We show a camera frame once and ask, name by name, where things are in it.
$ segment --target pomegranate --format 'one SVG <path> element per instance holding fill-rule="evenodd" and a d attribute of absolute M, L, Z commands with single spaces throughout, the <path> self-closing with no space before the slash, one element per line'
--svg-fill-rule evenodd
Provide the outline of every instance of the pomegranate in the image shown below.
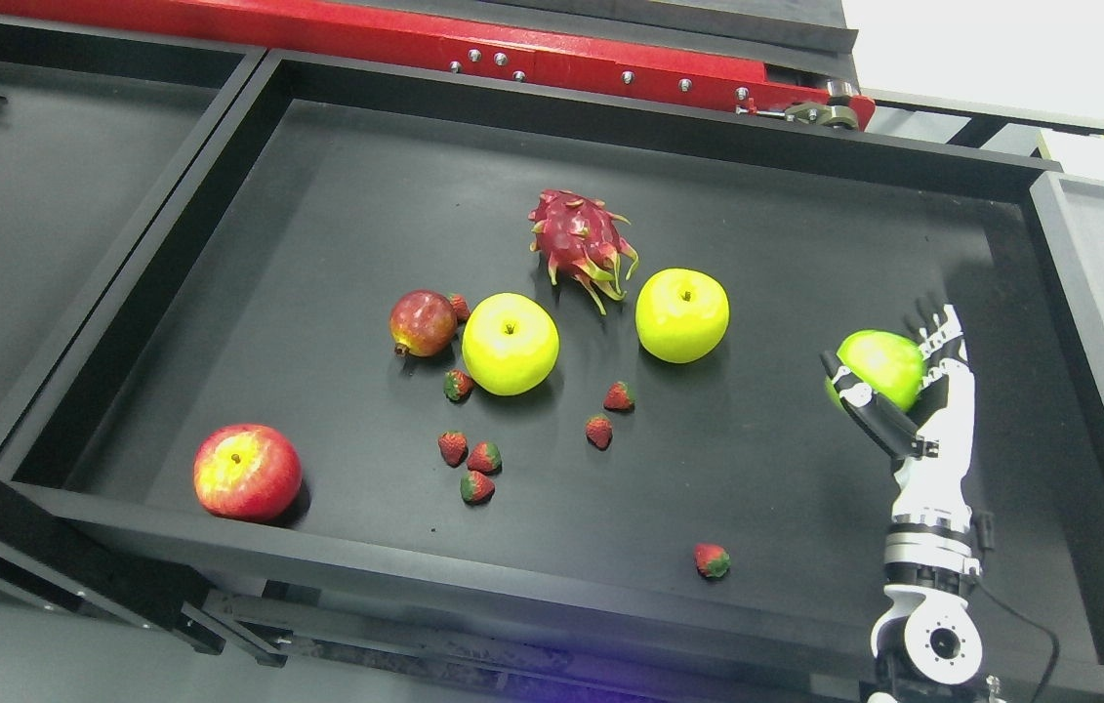
<path fill-rule="evenodd" d="M 604 302 L 595 288 L 614 300 L 626 297 L 619 288 L 619 254 L 633 258 L 626 279 L 637 267 L 637 252 L 619 235 L 613 220 L 628 224 L 626 217 L 609 213 L 604 201 L 583 198 L 570 191 L 543 191 L 539 204 L 530 212 L 534 223 L 534 243 L 530 252 L 548 257 L 548 276 L 556 284 L 556 273 L 563 271 L 582 284 L 599 315 L 606 316 Z"/>
<path fill-rule="evenodd" d="M 395 302 L 390 326 L 395 354 L 433 356 L 457 333 L 457 311 L 439 292 L 413 290 Z"/>

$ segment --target strawberry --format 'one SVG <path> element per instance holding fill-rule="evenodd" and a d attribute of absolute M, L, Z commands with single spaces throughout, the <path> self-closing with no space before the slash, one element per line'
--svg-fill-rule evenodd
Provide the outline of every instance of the strawberry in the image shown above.
<path fill-rule="evenodd" d="M 619 380 L 608 387 L 608 394 L 604 396 L 604 408 L 618 413 L 628 413 L 628 411 L 634 409 L 634 396 L 630 395 L 626 382 Z"/>
<path fill-rule="evenodd" d="M 696 544 L 696 568 L 704 578 L 720 578 L 729 571 L 729 552 L 720 544 Z"/>
<path fill-rule="evenodd" d="M 439 435 L 439 454 L 443 454 L 443 459 L 449 467 L 459 467 L 466 460 L 468 451 L 469 440 L 461 433 L 452 430 Z"/>
<path fill-rule="evenodd" d="M 597 449 L 608 449 L 613 441 L 613 422 L 606 415 L 592 415 L 586 420 L 586 439 Z"/>
<path fill-rule="evenodd" d="M 492 475 L 503 465 L 499 458 L 499 448 L 493 441 L 479 441 L 469 454 L 469 470 Z"/>
<path fill-rule="evenodd" d="M 466 297 L 458 292 L 448 294 L 448 302 L 452 302 L 452 308 L 457 312 L 457 324 L 466 323 L 469 319 L 469 302 L 466 302 Z"/>
<path fill-rule="evenodd" d="M 475 386 L 475 380 L 461 372 L 460 369 L 453 369 L 444 374 L 443 394 L 448 396 L 448 401 L 453 401 L 453 403 L 464 403 L 466 397 L 469 397 L 473 386 Z"/>
<path fill-rule="evenodd" d="M 495 493 L 495 481 L 477 471 L 460 477 L 460 498 L 470 505 L 484 502 Z"/>

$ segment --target red apple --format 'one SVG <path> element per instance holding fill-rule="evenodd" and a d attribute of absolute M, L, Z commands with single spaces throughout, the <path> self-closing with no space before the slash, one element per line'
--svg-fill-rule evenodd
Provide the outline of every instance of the red apple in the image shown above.
<path fill-rule="evenodd" d="M 300 459 L 275 428 L 217 428 L 195 451 L 195 498 L 213 515 L 270 521 L 300 490 Z"/>

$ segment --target black cable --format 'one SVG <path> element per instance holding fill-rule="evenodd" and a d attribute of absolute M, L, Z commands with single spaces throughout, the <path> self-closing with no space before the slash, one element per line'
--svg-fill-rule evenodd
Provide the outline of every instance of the black cable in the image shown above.
<path fill-rule="evenodd" d="M 1028 617 L 1028 615 L 1021 614 L 1020 610 L 1016 610 L 1012 606 L 1004 604 L 1000 597 L 995 596 L 989 588 L 985 588 L 985 578 L 981 578 L 979 573 L 975 575 L 974 579 L 977 588 L 980 588 L 984 595 L 989 596 L 990 600 L 994 600 L 999 608 L 1007 610 L 1008 614 L 1015 615 L 1016 618 L 1019 618 L 1025 622 L 1029 622 L 1030 626 L 1040 629 L 1040 631 L 1047 632 L 1047 637 L 1050 638 L 1050 660 L 1047 662 L 1047 671 L 1041 673 L 1041 680 L 1038 681 L 1038 689 L 1032 691 L 1032 699 L 1029 699 L 1029 703 L 1033 703 L 1034 700 L 1038 700 L 1039 695 L 1041 695 L 1041 692 L 1047 689 L 1047 684 L 1050 683 L 1050 675 L 1055 672 L 1055 664 L 1059 663 L 1059 636 L 1057 636 L 1051 628 L 1042 626 L 1041 622 L 1037 622 L 1037 620 Z"/>

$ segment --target black frame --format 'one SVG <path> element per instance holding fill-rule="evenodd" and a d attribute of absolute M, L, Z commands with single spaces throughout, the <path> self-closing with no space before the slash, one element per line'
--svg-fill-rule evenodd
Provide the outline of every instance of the black frame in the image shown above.
<path fill-rule="evenodd" d="M 347 79 L 339 81 L 341 76 Z M 1021 206 L 1028 203 L 1029 183 L 1039 173 L 1057 169 L 1057 164 L 980 155 L 969 148 L 919 146 L 803 125 L 755 124 L 693 108 L 650 106 L 624 98 L 587 98 L 539 86 L 497 86 L 470 76 L 294 53 L 272 53 L 251 75 L 237 79 L 232 76 L 231 81 L 237 81 L 244 89 L 236 89 L 224 115 L 208 130 L 208 139 L 182 163 L 181 178 L 164 194 L 156 216 L 142 228 L 138 244 L 124 266 L 117 268 L 105 295 L 97 299 L 88 323 L 78 330 L 55 373 L 39 388 L 38 401 L 3 444 L 0 480 L 9 486 L 0 490 L 12 487 L 20 491 L 30 499 L 30 502 L 14 500 L 23 509 L 30 511 L 32 504 L 46 509 L 49 514 L 77 526 L 106 552 L 117 551 L 123 555 L 119 561 L 129 560 L 130 565 L 140 564 L 137 561 L 140 557 L 153 556 L 157 561 L 199 568 L 225 571 L 238 566 L 241 571 L 269 574 L 267 578 L 276 577 L 298 587 L 344 593 L 346 600 L 332 606 L 364 614 L 360 617 L 368 620 L 348 620 L 339 615 L 336 619 L 348 620 L 339 627 L 352 631 L 350 637 L 355 637 L 357 629 L 378 631 L 374 639 L 379 643 L 399 639 L 392 633 L 400 627 L 421 628 L 418 631 L 425 635 L 453 622 L 457 631 L 549 646 L 561 643 L 566 650 L 587 654 L 609 651 L 619 659 L 676 669 L 687 677 L 671 684 L 670 690 L 645 693 L 672 694 L 684 681 L 716 677 L 744 685 L 792 691 L 792 699 L 816 699 L 814 677 L 829 677 L 839 682 L 867 681 L 872 677 L 872 660 L 859 645 L 867 641 L 867 632 L 857 628 L 729 609 L 721 609 L 715 618 L 704 622 L 699 617 L 702 614 L 680 614 L 680 603 L 675 597 L 636 601 L 625 588 L 596 584 L 588 584 L 587 588 L 587 584 L 572 579 L 453 563 L 429 555 L 393 561 L 382 547 L 367 544 L 220 523 L 206 516 L 164 515 L 147 507 L 35 486 L 52 483 L 52 477 L 38 475 L 35 467 L 24 462 L 44 448 L 68 454 L 72 437 L 74 441 L 86 439 L 88 433 L 79 433 L 75 423 L 79 418 L 96 419 L 97 409 L 117 391 L 120 379 L 114 377 L 109 369 L 115 363 L 120 368 L 124 360 L 138 354 L 138 340 L 145 339 L 150 326 L 157 324 L 156 310 L 172 298 L 293 97 L 332 102 L 346 92 L 354 106 L 501 124 L 509 128 L 516 125 L 529 131 L 664 148 L 743 163 L 750 157 L 740 155 L 735 143 L 743 139 L 758 140 L 765 146 L 764 163 L 774 168 L 899 188 L 934 189 Z M 492 107 L 503 110 L 495 113 Z M 575 119 L 584 107 L 591 108 L 595 119 Z M 500 114 L 503 117 L 487 116 Z M 693 138 L 679 137 L 691 132 L 696 135 Z M 197 234 L 169 236 L 182 232 Z M 155 268 L 160 275 L 142 276 L 147 268 Z M 62 405 L 72 408 L 68 418 L 56 414 Z M 46 461 L 42 466 L 53 464 Z M 11 496 L 2 499 L 11 500 Z M 38 512 L 34 520 L 44 518 L 43 512 Z M 52 546 L 53 539 L 56 537 L 34 539 L 26 551 L 60 547 Z M 57 564 L 56 568 L 64 568 L 64 564 Z M 274 603 L 274 596 L 262 601 L 213 592 L 202 599 L 199 586 L 197 582 L 189 588 L 190 594 L 184 595 L 190 607 L 187 614 L 176 610 L 169 618 L 164 610 L 158 616 L 158 624 L 191 628 L 203 620 L 265 663 L 276 664 L 285 654 L 296 653 L 293 645 L 297 640 L 293 636 L 319 627 L 319 619 L 330 619 L 314 606 L 284 608 Z M 21 592 L 39 593 L 25 586 Z M 379 622 L 383 614 L 403 614 L 408 608 L 420 615 L 401 617 L 396 622 L 400 627 L 392 626 L 390 618 Z M 584 637 L 585 628 L 577 627 L 584 622 L 591 622 L 593 631 L 606 626 L 603 629 L 609 635 Z M 385 641 L 386 647 L 400 643 Z M 991 662 L 992 672 L 1021 682 L 1031 682 L 1043 663 L 1039 654 L 1028 651 L 1004 648 L 994 651 L 998 659 Z M 486 659 L 475 658 L 484 663 Z M 618 686 L 618 682 L 596 681 L 596 673 L 583 678 L 596 685 Z M 565 678 L 573 680 L 574 675 Z M 1102 699 L 1104 665 L 1061 663 L 1051 689 L 1061 699 Z M 721 695 L 730 699 L 725 693 Z"/>
<path fill-rule="evenodd" d="M 204 41 L 152 40 L 128 32 L 88 31 L 42 22 L 0 18 L 0 62 L 68 72 L 160 81 L 216 89 L 195 126 L 164 163 L 158 179 L 79 290 L 78 300 L 56 321 L 26 372 L 17 379 L 0 406 L 0 450 L 20 422 L 44 379 L 92 312 L 114 268 L 123 265 L 148 223 L 193 163 L 216 121 L 225 115 L 263 50 Z M 102 546 L 0 480 L 0 593 L 55 614 L 115 619 L 134 627 L 162 629 L 200 653 L 221 653 L 226 640 L 251 650 L 263 663 L 283 657 L 263 653 L 227 631 L 199 606 L 212 584 L 189 566 L 127 555 Z"/>

